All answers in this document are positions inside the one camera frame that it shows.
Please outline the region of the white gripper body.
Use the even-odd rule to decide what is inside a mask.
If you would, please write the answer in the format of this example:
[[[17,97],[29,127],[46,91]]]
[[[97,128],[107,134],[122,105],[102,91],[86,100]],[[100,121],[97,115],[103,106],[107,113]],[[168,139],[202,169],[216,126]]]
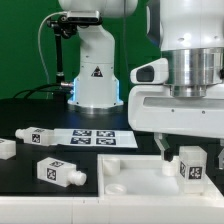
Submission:
[[[167,86],[137,85],[128,99],[133,130],[224,139],[224,84],[202,98],[174,98]]]

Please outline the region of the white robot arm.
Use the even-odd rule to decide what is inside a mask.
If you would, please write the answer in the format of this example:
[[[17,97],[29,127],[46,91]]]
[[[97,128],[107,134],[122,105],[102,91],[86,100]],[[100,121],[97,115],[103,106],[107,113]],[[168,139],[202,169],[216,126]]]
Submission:
[[[138,0],[59,0],[81,38],[80,73],[70,104],[85,110],[119,105],[113,36],[103,17],[122,17]],[[128,121],[151,132],[165,159],[167,134],[224,140],[224,0],[150,0],[147,35],[159,59],[132,70]]]

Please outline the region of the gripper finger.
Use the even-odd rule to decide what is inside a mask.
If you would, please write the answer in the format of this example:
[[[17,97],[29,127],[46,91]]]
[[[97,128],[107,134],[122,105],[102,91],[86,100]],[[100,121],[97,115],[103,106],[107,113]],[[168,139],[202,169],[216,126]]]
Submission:
[[[218,155],[219,169],[224,170],[224,139],[220,139],[221,152]]]
[[[174,151],[167,141],[167,135],[163,133],[155,133],[154,140],[161,151],[161,158],[164,161],[171,162],[174,157]]]

